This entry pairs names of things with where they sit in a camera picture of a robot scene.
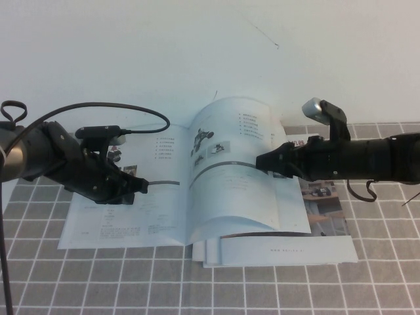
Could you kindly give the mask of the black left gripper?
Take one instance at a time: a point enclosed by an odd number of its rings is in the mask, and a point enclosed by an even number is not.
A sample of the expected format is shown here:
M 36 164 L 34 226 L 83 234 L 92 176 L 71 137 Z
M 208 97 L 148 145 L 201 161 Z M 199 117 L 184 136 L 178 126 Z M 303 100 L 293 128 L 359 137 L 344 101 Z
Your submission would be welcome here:
M 97 204 L 132 205 L 135 193 L 148 193 L 146 179 L 124 174 L 86 148 L 65 164 L 64 186 Z

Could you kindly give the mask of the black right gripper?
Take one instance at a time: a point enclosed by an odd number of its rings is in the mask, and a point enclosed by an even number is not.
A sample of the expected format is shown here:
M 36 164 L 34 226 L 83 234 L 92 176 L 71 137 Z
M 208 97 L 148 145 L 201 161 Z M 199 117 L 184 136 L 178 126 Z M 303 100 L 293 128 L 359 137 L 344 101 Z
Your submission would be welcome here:
M 271 152 L 257 156 L 256 169 L 308 181 L 332 179 L 331 151 L 331 141 L 311 136 L 302 146 L 286 142 Z

